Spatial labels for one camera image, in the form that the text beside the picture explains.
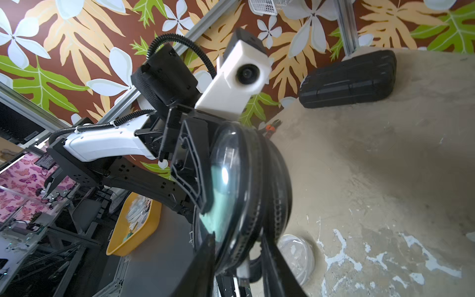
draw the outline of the camera lens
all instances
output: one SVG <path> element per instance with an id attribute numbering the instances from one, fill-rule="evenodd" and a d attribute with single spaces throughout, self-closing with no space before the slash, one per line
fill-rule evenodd
<path id="1" fill-rule="evenodd" d="M 256 65 L 246 64 L 237 70 L 237 79 L 243 85 L 250 85 L 257 81 L 259 68 Z"/>

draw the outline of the yellow bin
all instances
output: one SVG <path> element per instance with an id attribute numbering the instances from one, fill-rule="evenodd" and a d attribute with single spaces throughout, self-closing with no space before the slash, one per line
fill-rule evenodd
<path id="1" fill-rule="evenodd" d="M 144 240 L 147 239 L 152 233 L 157 230 L 158 223 L 160 221 L 160 214 L 162 210 L 162 204 L 158 201 L 152 200 L 150 205 L 150 213 L 145 220 L 145 223 L 127 240 L 124 241 L 124 238 L 129 234 L 129 222 L 125 218 L 129 212 L 130 205 L 138 196 L 136 193 L 131 193 L 127 200 L 123 203 L 122 210 L 120 212 L 117 223 L 115 223 L 115 228 L 112 233 L 111 240 L 107 246 L 106 254 L 116 255 L 116 256 L 127 256 L 133 251 L 136 247 L 139 246 Z"/>

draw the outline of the black bracket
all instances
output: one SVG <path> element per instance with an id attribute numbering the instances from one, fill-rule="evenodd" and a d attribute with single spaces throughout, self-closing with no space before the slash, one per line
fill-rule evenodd
<path id="1" fill-rule="evenodd" d="M 214 234 L 208 234 L 170 297 L 212 296 L 214 277 Z"/>
<path id="2" fill-rule="evenodd" d="M 263 236 L 261 241 L 262 279 L 264 295 L 272 297 L 306 297 L 292 271 L 273 240 Z"/>
<path id="3" fill-rule="evenodd" d="M 171 166 L 172 177 L 193 200 L 200 213 L 213 204 L 208 124 L 197 118 L 183 121 Z"/>
<path id="4" fill-rule="evenodd" d="M 180 134 L 181 119 L 183 114 L 187 114 L 189 109 L 185 109 L 182 106 L 175 106 L 170 108 L 168 112 L 167 122 L 163 130 L 163 137 L 161 139 L 160 151 L 158 158 L 160 161 L 163 159 L 169 160 L 172 153 L 175 151 L 175 145 Z"/>
<path id="5" fill-rule="evenodd" d="M 185 216 L 188 222 L 193 222 L 193 204 L 174 181 L 137 167 L 123 157 L 117 157 L 114 160 L 109 167 L 109 172 L 103 177 L 103 184 L 127 189 L 156 200 Z"/>

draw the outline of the black case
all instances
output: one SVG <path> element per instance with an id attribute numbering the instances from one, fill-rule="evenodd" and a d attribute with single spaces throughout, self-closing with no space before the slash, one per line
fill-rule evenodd
<path id="1" fill-rule="evenodd" d="M 305 108 L 372 102 L 391 94 L 396 79 L 396 56 L 380 50 L 318 68 L 300 87 Z"/>

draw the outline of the green leaf painting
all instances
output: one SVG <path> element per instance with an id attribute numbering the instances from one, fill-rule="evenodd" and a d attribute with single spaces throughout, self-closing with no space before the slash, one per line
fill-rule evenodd
<path id="1" fill-rule="evenodd" d="M 191 49 L 187 49 L 186 52 L 182 55 L 183 62 L 185 62 L 186 66 L 190 71 L 193 71 L 193 67 L 189 67 L 190 63 L 193 62 L 194 59 L 198 58 L 198 55 L 192 51 Z"/>
<path id="2" fill-rule="evenodd" d="M 338 41 L 330 49 L 330 51 L 332 52 L 332 55 L 330 56 L 330 58 L 333 61 L 335 59 L 338 59 L 338 56 L 340 55 L 340 50 L 343 48 L 343 41 L 342 41 L 342 36 L 340 34 L 340 28 L 336 28 L 335 31 L 330 33 L 330 36 L 338 37 Z"/>
<path id="3" fill-rule="evenodd" d="M 239 117 L 241 124 L 251 127 L 251 118 L 253 115 L 256 115 L 261 120 L 266 121 L 266 115 L 264 114 L 264 110 L 260 105 L 260 102 L 265 105 L 279 105 L 278 102 L 273 101 L 272 98 L 266 93 L 252 95 L 251 99 L 246 105 L 244 112 Z"/>
<path id="4" fill-rule="evenodd" d="M 167 180 L 173 181 L 173 178 L 170 176 L 170 167 L 162 169 L 158 166 L 158 164 L 148 164 L 144 162 L 140 162 L 142 165 L 150 170 L 151 172 L 158 173 L 159 176 L 166 178 Z"/>
<path id="5" fill-rule="evenodd" d="M 130 44 L 132 46 L 132 49 L 136 50 L 136 53 L 134 53 L 134 55 L 144 55 L 144 56 L 146 56 L 147 55 L 147 50 L 148 50 L 148 45 L 145 42 L 145 40 L 143 40 L 142 36 L 140 36 L 140 42 L 141 43 L 138 44 L 134 40 L 133 43 Z"/>
<path id="6" fill-rule="evenodd" d="M 19 77 L 28 78 L 14 79 L 13 89 L 15 91 L 20 94 L 33 94 L 33 99 L 31 102 L 48 112 L 50 112 L 50 101 L 66 110 L 78 112 L 77 108 L 72 103 L 70 103 L 64 95 L 53 89 L 50 84 L 64 90 L 72 91 L 86 91 L 89 88 L 86 86 L 73 84 L 69 79 L 62 75 L 41 69 L 38 62 L 38 57 L 36 62 L 36 68 L 34 68 L 32 65 L 28 65 L 28 67 L 25 69 L 21 69 L 17 67 L 8 56 L 0 55 L 1 70 Z"/>
<path id="7" fill-rule="evenodd" d="M 165 12 L 165 6 L 163 5 L 163 0 L 140 0 L 137 4 L 133 7 L 133 11 L 137 11 L 142 13 L 140 17 L 141 22 L 143 22 L 143 26 L 146 28 L 150 26 L 150 21 L 155 24 L 155 20 L 153 19 L 152 8 L 156 7 L 160 13 L 167 17 L 167 13 Z"/>
<path id="8" fill-rule="evenodd" d="M 475 40 L 475 25 L 467 22 L 475 20 L 475 2 L 462 6 L 455 11 L 447 11 L 447 14 L 439 19 L 447 25 L 427 26 L 421 25 L 411 32 L 413 38 L 437 37 L 427 46 L 427 50 L 443 51 L 454 46 L 454 52 L 473 54 Z"/>

